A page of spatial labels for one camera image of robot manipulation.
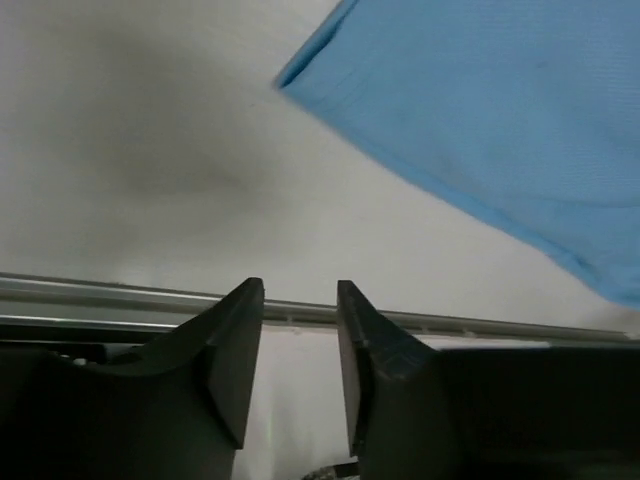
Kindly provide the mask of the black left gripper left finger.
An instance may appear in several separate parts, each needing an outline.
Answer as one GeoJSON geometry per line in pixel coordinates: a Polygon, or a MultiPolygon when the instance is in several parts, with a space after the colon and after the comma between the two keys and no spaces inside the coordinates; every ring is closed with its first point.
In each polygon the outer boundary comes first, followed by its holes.
{"type": "Polygon", "coordinates": [[[264,285],[105,363],[1,352],[5,479],[227,479],[243,447],[264,285]]]}

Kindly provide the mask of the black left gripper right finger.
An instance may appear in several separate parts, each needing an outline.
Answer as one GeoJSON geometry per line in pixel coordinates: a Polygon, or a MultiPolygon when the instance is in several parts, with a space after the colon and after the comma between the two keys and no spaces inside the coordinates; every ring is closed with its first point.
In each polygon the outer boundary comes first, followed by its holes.
{"type": "Polygon", "coordinates": [[[364,479],[635,479],[639,351],[436,350],[337,286],[349,448],[364,479]]]}

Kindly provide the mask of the light blue shorts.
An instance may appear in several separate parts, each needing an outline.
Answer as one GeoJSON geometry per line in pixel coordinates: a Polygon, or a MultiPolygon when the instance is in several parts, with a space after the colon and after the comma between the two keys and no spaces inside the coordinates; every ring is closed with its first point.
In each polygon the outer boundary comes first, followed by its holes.
{"type": "Polygon", "coordinates": [[[391,172],[639,304],[639,5],[343,1],[276,87],[391,172]]]}

